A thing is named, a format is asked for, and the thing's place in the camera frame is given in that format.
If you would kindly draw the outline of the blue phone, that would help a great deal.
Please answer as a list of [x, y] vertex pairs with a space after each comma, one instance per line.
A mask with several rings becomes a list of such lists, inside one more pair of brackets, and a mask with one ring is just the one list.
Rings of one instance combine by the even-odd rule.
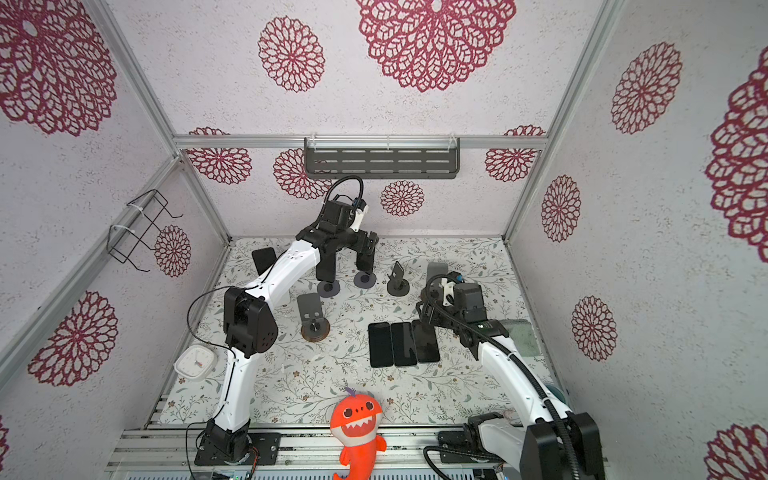
[[429, 323], [414, 320], [412, 322], [412, 333], [418, 362], [439, 362], [440, 352], [435, 327]]

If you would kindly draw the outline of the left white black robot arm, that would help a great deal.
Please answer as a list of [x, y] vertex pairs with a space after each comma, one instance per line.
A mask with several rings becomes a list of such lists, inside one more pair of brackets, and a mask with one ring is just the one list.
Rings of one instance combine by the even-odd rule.
[[227, 462], [246, 455], [250, 407], [248, 392], [255, 384], [256, 361], [275, 343], [278, 326], [274, 310], [293, 285], [309, 270], [316, 279], [333, 285], [336, 257], [343, 249], [357, 253], [357, 269], [373, 272], [378, 235], [361, 229], [366, 202], [338, 197], [324, 202], [318, 219], [305, 227], [287, 251], [278, 255], [272, 247], [257, 249], [253, 259], [259, 276], [244, 287], [224, 293], [226, 389], [214, 416], [206, 424], [201, 445]]

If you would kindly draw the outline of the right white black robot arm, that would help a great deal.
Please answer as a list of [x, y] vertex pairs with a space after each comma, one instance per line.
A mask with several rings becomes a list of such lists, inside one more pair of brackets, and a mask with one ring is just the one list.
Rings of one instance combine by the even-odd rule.
[[480, 285], [451, 272], [429, 278], [417, 312], [422, 322], [458, 336], [510, 400], [515, 421], [492, 412], [468, 419], [462, 444], [435, 451], [503, 464], [522, 479], [603, 479], [602, 442], [595, 420], [575, 413], [531, 371], [498, 320], [487, 315]]

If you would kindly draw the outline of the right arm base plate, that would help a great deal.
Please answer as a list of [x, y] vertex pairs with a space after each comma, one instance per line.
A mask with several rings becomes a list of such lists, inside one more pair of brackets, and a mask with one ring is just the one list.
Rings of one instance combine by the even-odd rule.
[[519, 465], [526, 431], [502, 420], [464, 425], [462, 430], [437, 433], [438, 453], [442, 463], [514, 463]]

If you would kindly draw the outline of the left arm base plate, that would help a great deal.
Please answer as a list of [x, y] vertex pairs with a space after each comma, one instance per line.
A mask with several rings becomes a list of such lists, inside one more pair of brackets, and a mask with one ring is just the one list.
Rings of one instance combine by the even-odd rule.
[[217, 438], [204, 434], [193, 464], [195, 466], [275, 465], [282, 435], [276, 432], [238, 434]]

